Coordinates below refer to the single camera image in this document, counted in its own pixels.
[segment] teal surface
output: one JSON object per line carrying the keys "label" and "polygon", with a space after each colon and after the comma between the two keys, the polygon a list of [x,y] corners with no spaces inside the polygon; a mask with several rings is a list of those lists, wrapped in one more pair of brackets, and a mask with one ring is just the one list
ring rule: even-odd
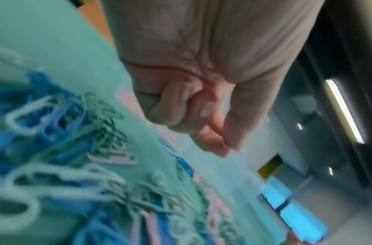
{"label": "teal surface", "polygon": [[[201,207],[192,180],[177,179],[175,159],[163,150],[157,135],[114,100],[113,95],[121,85],[131,87],[130,77],[114,48],[72,5],[65,0],[0,1],[0,46],[34,59],[59,85],[77,94],[94,92],[125,115],[124,120],[117,121],[117,128],[129,137],[127,150],[138,156],[139,164],[107,165],[108,168],[130,182],[146,179],[153,170],[161,169],[171,192],[179,186],[195,201],[197,209]],[[23,71],[2,64],[0,81],[28,83]],[[235,219],[253,244],[278,244],[280,235],[275,237],[260,222],[256,209],[249,207],[246,215],[235,214]],[[32,227],[13,236],[0,236],[0,244],[67,244],[83,222],[75,214],[45,208]]]}

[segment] fluorescent light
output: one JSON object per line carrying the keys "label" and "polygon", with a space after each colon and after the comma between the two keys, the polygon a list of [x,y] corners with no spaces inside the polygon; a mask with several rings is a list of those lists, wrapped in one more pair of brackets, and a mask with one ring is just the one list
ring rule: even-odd
{"label": "fluorescent light", "polygon": [[343,115],[345,116],[347,123],[349,124],[349,127],[351,128],[354,137],[358,143],[365,144],[364,140],[362,139],[362,136],[357,128],[357,125],[354,122],[353,117],[351,116],[351,113],[349,111],[349,108],[346,105],[345,100],[342,97],[341,92],[339,91],[337,85],[334,83],[333,80],[326,80],[327,85],[331,89],[332,94],[334,95],[339,107],[341,108],[341,111]]}

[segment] ceiling light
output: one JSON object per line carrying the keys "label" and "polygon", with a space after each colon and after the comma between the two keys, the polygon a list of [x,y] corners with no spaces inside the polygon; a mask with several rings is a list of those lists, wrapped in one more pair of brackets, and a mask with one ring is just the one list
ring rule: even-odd
{"label": "ceiling light", "polygon": [[303,126],[301,124],[297,124],[296,127],[299,129],[299,130],[303,130]]}
{"label": "ceiling light", "polygon": [[352,130],[354,137],[358,143],[365,144],[364,140],[362,139],[362,136],[357,128],[357,125],[354,122],[353,117],[351,116],[351,113],[349,111],[349,108],[346,105],[345,100],[342,97],[341,92],[339,91],[337,85],[334,83],[333,80],[326,80],[326,84],[329,86],[332,94],[334,95],[334,98],[336,99],[350,129]]}

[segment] hand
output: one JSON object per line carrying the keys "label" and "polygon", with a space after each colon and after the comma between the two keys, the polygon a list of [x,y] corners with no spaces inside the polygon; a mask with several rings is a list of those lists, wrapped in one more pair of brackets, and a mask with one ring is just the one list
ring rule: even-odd
{"label": "hand", "polygon": [[294,231],[290,231],[287,234],[287,239],[285,242],[281,243],[280,245],[314,245],[311,242],[305,241],[304,243],[298,238]]}
{"label": "hand", "polygon": [[[324,0],[102,0],[148,120],[226,157],[270,110]],[[230,110],[222,107],[232,94]]]}

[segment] mint green table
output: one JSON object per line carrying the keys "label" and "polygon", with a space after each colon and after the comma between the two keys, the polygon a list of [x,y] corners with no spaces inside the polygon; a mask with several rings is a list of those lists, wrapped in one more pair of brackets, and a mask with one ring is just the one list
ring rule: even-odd
{"label": "mint green table", "polygon": [[[128,135],[127,150],[138,156],[139,164],[107,165],[108,168],[130,182],[144,180],[153,170],[160,169],[172,192],[176,186],[183,188],[195,200],[197,209],[201,207],[191,178],[177,179],[175,159],[163,150],[157,135],[114,100],[121,85],[131,90],[130,77],[118,61],[114,48],[72,5],[65,0],[0,1],[0,45],[36,60],[59,85],[77,94],[94,92],[125,115],[124,120],[117,121],[117,128]],[[1,82],[26,84],[24,74],[0,64]],[[273,231],[278,228],[274,227],[272,218],[264,216],[264,222],[260,220],[259,214],[265,210],[249,205],[243,211],[245,215],[235,212],[234,218],[251,244],[281,242],[282,234]],[[126,225],[129,222],[119,221],[124,232],[129,232]],[[84,219],[77,214],[45,208],[32,227],[16,235],[0,236],[0,244],[68,244],[83,223]]]}

